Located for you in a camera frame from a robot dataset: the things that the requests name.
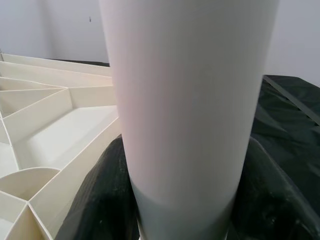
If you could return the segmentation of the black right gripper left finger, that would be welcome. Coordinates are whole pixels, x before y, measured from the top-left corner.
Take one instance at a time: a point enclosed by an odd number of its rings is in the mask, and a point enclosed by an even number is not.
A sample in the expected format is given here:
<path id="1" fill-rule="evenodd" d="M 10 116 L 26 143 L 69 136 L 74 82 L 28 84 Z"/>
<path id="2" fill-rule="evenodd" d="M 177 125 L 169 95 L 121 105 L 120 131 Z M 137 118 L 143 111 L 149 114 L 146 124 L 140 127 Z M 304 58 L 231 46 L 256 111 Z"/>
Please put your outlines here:
<path id="1" fill-rule="evenodd" d="M 137 216 L 123 138 L 119 135 L 85 176 L 56 239 L 137 240 Z"/>

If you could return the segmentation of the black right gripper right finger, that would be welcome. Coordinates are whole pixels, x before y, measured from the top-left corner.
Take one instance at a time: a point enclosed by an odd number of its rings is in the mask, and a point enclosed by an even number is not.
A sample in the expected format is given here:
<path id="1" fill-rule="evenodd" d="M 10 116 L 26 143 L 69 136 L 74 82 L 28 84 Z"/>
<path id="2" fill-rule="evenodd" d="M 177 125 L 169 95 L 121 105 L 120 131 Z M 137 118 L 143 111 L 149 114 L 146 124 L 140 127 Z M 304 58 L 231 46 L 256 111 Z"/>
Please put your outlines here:
<path id="1" fill-rule="evenodd" d="M 249 139 L 231 216 L 238 240 L 318 240 L 320 217 L 289 176 Z"/>

